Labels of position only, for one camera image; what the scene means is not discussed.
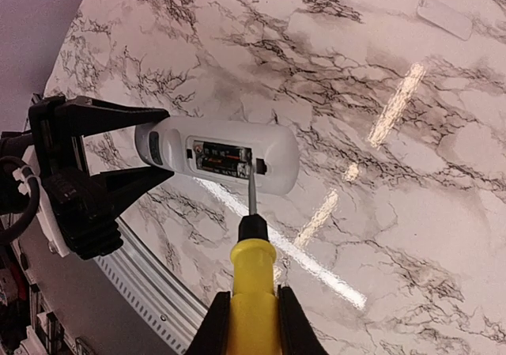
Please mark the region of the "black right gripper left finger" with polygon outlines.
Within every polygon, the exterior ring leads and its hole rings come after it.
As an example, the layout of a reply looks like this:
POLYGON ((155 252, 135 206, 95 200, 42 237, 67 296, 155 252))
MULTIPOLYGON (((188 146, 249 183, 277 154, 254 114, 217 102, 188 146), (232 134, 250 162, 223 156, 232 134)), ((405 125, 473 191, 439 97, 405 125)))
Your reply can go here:
POLYGON ((185 355, 227 353, 230 307, 231 293, 217 293, 185 355))

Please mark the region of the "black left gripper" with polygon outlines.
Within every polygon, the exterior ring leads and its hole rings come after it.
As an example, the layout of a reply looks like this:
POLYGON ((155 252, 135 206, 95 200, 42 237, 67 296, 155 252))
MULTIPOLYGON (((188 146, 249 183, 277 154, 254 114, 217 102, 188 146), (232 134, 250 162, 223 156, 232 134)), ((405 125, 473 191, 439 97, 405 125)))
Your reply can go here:
MULTIPOLYGON (((1 214, 24 213, 30 205, 30 197, 17 190, 21 183, 13 178, 13 172, 25 163, 22 157, 29 146, 35 147, 44 175, 64 166, 87 171, 84 136, 158 123, 169 116, 163 108, 124 106, 86 96, 42 99, 28 110, 27 131, 1 133, 1 214)), ((101 172, 91 180, 104 189, 111 216, 116 219, 174 175, 173 171, 145 166, 101 172)))

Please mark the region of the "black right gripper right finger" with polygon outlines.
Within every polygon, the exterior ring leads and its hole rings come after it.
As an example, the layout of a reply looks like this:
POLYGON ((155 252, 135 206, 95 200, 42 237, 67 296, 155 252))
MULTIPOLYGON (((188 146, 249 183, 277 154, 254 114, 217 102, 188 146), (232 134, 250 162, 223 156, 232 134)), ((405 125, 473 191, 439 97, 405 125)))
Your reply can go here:
POLYGON ((328 355, 289 286, 278 285, 278 314, 284 355, 328 355))

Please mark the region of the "yellow handled screwdriver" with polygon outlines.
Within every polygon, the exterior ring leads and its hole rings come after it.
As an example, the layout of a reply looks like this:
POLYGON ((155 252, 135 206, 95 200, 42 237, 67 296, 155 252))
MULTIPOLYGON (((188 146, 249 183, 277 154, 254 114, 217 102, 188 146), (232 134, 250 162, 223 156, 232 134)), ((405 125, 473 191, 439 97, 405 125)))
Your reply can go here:
POLYGON ((231 252, 234 278, 228 332, 229 354, 279 354, 278 299, 274 293, 276 250, 257 213, 255 162, 248 160, 248 214, 231 252))

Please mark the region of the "white remote control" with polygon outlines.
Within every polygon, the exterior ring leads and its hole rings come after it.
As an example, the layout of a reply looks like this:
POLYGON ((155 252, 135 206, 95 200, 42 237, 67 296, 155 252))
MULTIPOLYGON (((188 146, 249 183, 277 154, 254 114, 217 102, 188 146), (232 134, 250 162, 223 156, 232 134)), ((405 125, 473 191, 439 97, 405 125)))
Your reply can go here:
POLYGON ((229 185, 253 173, 264 194, 288 194, 299 174, 295 134, 277 124, 174 116, 136 126, 134 142, 147 164, 229 185))

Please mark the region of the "white battery cover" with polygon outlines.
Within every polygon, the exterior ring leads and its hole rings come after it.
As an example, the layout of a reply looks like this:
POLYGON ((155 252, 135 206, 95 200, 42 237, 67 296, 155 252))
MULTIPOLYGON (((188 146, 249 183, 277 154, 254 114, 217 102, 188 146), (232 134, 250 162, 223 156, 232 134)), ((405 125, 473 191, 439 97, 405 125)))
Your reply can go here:
POLYGON ((419 0, 417 15, 461 40, 471 37, 471 19, 438 0, 419 0))

